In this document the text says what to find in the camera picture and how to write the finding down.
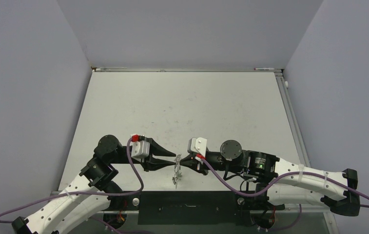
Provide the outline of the metal key organizer plate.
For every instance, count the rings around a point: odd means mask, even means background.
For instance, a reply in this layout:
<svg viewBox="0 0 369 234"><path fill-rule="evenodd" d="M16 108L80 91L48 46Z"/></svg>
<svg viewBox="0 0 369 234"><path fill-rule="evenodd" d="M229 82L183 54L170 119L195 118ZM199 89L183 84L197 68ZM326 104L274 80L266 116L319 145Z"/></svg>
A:
<svg viewBox="0 0 369 234"><path fill-rule="evenodd" d="M178 154L175 159L174 159L174 175L172 176L172 182L175 186L175 189L178 188L178 183L181 181L182 179L182 172L181 172L181 165L180 162L182 160L182 154Z"/></svg>

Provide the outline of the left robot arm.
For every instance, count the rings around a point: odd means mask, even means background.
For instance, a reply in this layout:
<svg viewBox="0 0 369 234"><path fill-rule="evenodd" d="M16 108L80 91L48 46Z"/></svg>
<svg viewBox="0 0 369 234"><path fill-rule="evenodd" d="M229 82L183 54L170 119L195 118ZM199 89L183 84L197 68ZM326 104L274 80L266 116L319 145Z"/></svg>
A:
<svg viewBox="0 0 369 234"><path fill-rule="evenodd" d="M146 172L173 165L171 161L154 156L175 157L176 154L152 138L141 135L133 135L125 146L114 135L103 136L94 148L93 157L61 193L23 206L27 208L46 202L28 217L19 216L13 220L14 233L64 234L98 211L120 208L123 197L138 195L144 189L136 164L140 164ZM119 173L114 164L129 164L140 187L135 191L123 191L113 181Z"/></svg>

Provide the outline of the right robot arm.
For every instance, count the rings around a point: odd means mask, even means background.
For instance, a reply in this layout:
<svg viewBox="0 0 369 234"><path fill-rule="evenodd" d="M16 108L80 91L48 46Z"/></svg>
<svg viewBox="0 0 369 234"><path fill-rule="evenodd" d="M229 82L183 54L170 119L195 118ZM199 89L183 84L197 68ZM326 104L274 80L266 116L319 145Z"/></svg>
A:
<svg viewBox="0 0 369 234"><path fill-rule="evenodd" d="M275 155L244 150L236 140L223 142L218 152L209 151L207 140L192 138L188 156L180 165L207 175L209 171L239 174L256 183L254 205L260 209L284 204L328 207L334 214L358 216L359 195L351 192L358 184L357 172L346 169L327 172L295 164Z"/></svg>

